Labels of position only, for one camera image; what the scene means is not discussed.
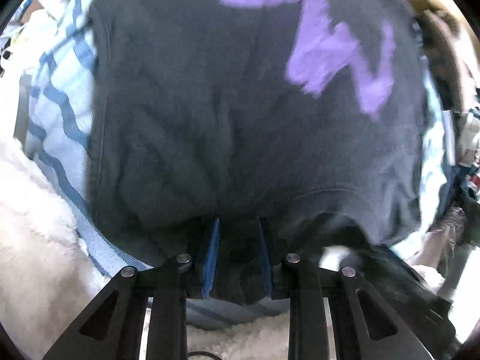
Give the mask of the person's right hand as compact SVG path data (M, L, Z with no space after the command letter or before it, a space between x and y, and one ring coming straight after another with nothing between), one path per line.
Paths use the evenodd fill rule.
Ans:
M420 251L408 259L408 264L435 270L439 269L441 263L448 264L462 239L465 225L465 211L459 205L451 205L425 233Z

